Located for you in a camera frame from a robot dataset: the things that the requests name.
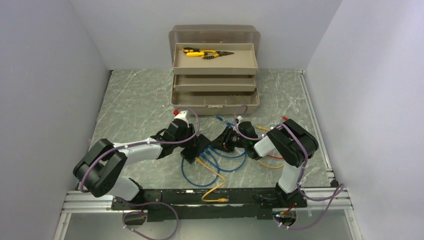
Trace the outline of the black network switch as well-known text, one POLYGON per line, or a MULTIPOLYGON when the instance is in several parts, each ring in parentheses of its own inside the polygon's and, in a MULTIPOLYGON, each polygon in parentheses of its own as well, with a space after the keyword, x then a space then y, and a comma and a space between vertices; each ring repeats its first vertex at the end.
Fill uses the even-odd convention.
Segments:
POLYGON ((197 144, 195 146, 184 148, 180 155, 189 164, 192 164, 211 144, 211 141, 203 134, 197 136, 197 144))

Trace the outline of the blue ethernet cable long loop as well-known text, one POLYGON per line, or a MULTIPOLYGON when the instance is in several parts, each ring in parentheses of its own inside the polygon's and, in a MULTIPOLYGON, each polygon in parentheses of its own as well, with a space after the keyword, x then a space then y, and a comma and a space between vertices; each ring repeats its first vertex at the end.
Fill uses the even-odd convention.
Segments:
POLYGON ((183 158, 180 164, 182 177, 192 186, 206 188, 212 186, 218 176, 198 163, 189 164, 183 158))

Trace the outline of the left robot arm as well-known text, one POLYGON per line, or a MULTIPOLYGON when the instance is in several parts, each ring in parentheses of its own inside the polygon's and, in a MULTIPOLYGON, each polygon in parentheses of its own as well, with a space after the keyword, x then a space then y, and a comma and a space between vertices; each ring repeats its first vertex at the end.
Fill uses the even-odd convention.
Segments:
POLYGON ((137 210, 144 203, 142 187, 132 179, 123 178, 123 168, 144 160, 162 159, 176 148, 197 146, 198 129, 192 123, 175 118, 168 128, 142 141, 112 143, 102 138, 76 164, 72 173, 80 182, 81 192, 89 192, 96 198, 121 197, 129 209, 137 210))

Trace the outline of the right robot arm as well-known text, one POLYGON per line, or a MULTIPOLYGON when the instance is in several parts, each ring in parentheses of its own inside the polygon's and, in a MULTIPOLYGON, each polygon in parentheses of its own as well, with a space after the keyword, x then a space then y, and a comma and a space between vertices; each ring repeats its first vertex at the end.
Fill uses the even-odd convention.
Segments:
POLYGON ((251 122, 237 120, 233 126, 227 126, 211 142, 211 146, 227 153, 241 148, 254 160, 277 151, 285 161, 275 194, 276 203, 282 208, 289 207, 295 201, 306 163, 319 149, 316 138, 289 118, 262 136, 256 133, 251 122))

